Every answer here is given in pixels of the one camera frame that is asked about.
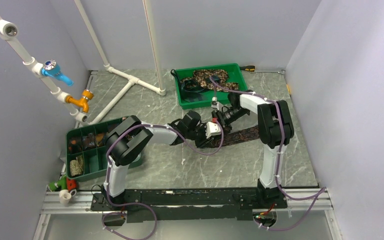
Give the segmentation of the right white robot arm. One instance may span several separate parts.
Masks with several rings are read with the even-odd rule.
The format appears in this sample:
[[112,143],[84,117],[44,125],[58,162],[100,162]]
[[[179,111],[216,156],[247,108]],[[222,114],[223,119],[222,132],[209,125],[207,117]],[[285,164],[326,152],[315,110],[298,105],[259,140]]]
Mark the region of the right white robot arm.
[[258,178],[256,203],[269,207],[275,197],[282,196],[280,168],[284,151],[295,135],[295,129],[288,103],[284,100],[271,100],[254,91],[232,91],[228,94],[230,107],[226,110],[212,103],[211,116],[221,124],[225,133],[232,122],[244,115],[254,113],[257,116],[258,138],[263,143],[263,167]]

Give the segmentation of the dark orange patterned tie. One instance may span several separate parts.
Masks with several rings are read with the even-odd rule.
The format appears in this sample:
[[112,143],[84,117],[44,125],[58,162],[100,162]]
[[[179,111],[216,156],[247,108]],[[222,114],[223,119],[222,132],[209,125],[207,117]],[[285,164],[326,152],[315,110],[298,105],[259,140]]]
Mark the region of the dark orange patterned tie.
[[[258,126],[249,127],[228,134],[224,134],[222,147],[237,145],[260,138]],[[221,135],[215,136],[204,145],[204,148],[218,148],[222,140]]]

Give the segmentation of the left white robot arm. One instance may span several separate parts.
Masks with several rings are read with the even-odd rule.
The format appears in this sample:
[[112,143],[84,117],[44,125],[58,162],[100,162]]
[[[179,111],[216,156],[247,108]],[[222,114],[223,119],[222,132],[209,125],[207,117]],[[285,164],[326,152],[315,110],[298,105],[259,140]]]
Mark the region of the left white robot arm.
[[131,115],[122,120],[105,137],[107,170],[103,183],[104,204],[111,210],[124,203],[126,177],[129,166],[151,144],[176,146],[187,140],[195,142],[194,151],[217,137],[223,139],[225,131],[217,119],[202,122],[201,116],[189,111],[183,118],[167,124],[151,124]]

